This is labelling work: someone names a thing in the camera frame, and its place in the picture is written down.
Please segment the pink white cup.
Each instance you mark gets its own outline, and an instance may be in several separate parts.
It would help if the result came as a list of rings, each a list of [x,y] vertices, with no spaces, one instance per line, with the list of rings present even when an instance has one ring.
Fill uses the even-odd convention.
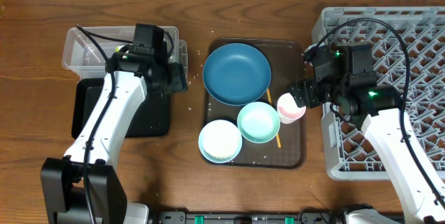
[[[306,107],[299,107],[290,93],[280,96],[277,101],[277,113],[280,122],[283,124],[291,124],[300,119],[306,112]]]

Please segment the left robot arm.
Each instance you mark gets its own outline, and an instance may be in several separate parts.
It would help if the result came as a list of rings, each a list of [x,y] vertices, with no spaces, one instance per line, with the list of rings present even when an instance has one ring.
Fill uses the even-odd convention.
[[[62,158],[47,158],[40,177],[50,223],[148,223],[147,205],[130,202],[116,167],[129,125],[149,94],[187,89],[181,63],[156,54],[114,52],[87,123]]]

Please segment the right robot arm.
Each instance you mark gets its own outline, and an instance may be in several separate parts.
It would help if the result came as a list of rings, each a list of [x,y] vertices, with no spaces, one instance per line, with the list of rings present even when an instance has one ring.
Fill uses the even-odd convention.
[[[312,45],[303,54],[311,77],[294,81],[289,92],[299,107],[327,102],[339,106],[373,146],[393,184],[406,223],[444,222],[444,182],[418,142],[402,95],[378,84],[368,43]]]

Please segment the mint green bowl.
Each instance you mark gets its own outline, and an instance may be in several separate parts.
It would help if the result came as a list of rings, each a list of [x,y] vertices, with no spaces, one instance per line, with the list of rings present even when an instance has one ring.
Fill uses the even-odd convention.
[[[237,127],[246,140],[252,143],[267,143],[275,138],[273,116],[276,110],[265,102],[252,102],[238,113]]]

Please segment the dark blue plate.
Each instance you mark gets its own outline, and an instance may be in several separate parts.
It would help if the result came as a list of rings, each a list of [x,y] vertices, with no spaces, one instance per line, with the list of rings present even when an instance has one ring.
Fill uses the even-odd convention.
[[[266,92],[272,70],[266,56],[256,47],[229,43],[211,52],[202,78],[214,99],[230,106],[243,106]]]

